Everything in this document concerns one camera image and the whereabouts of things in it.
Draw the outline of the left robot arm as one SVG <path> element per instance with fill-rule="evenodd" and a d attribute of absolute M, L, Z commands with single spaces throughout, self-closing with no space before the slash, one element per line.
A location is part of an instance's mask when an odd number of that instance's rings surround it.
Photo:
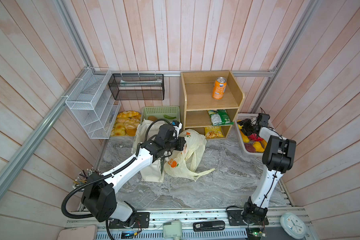
<path fill-rule="evenodd" d="M 115 168 L 103 173 L 92 173 L 85 184 L 72 190 L 64 198 L 61 211 L 70 219 L 86 219 L 94 217 L 98 222 L 118 220 L 125 227 L 135 225 L 137 211 L 127 202 L 119 202 L 116 194 L 122 186 L 142 169 L 159 159 L 170 157 L 174 151 L 182 151 L 186 144 L 180 136 L 182 124 L 178 121 L 165 121 L 157 134 L 145 136 L 139 143 L 136 152 Z M 67 210 L 69 199 L 79 191 L 83 191 L 81 202 L 89 211 L 87 215 L 71 214 Z"/>

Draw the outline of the yellow plastic grocery bag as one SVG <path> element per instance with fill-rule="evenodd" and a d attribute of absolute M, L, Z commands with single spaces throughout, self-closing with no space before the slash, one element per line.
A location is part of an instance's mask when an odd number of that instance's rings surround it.
<path fill-rule="evenodd" d="M 196 172 L 206 149 L 205 136 L 188 129 L 180 133 L 180 137 L 184 137 L 186 140 L 184 149 L 174 151 L 167 163 L 164 164 L 165 173 L 174 178 L 197 181 L 200 177 L 213 172 L 215 168 L 200 173 Z"/>

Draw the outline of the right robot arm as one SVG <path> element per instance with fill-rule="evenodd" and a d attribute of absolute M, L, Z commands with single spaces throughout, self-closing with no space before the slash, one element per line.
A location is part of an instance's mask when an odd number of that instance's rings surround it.
<path fill-rule="evenodd" d="M 242 218 L 247 225 L 265 220 L 273 191 L 283 174 L 294 164 L 296 141 L 277 133 L 269 126 L 269 119 L 268 114 L 260 113 L 255 124 L 243 121 L 244 134 L 255 134 L 267 142 L 262 154 L 263 173 L 260 182 L 242 210 Z"/>

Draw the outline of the cream canvas tote bag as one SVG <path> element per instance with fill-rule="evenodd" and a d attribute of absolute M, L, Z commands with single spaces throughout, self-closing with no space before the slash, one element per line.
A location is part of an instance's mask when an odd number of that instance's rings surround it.
<path fill-rule="evenodd" d="M 150 143 L 154 143 L 155 135 L 159 133 L 160 126 L 166 124 L 165 121 L 157 121 L 154 123 L 150 120 L 143 120 L 142 123 L 137 127 L 137 131 L 134 138 L 132 153 L 134 154 L 137 151 L 138 144 L 141 144 L 141 148 L 148 147 L 148 150 L 151 150 L 152 147 L 149 147 Z M 154 157 L 154 161 L 149 166 L 143 168 L 140 171 L 142 176 L 142 181 L 144 182 L 155 182 L 162 183 L 164 181 L 164 163 L 162 158 Z"/>

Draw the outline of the red dragon fruit toy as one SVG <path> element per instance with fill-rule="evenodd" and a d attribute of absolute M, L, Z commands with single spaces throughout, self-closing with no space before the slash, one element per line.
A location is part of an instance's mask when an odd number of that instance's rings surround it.
<path fill-rule="evenodd" d="M 248 138 L 249 138 L 250 141 L 254 141 L 254 142 L 261 142 L 263 140 L 263 138 L 259 137 L 255 133 L 249 135 Z"/>

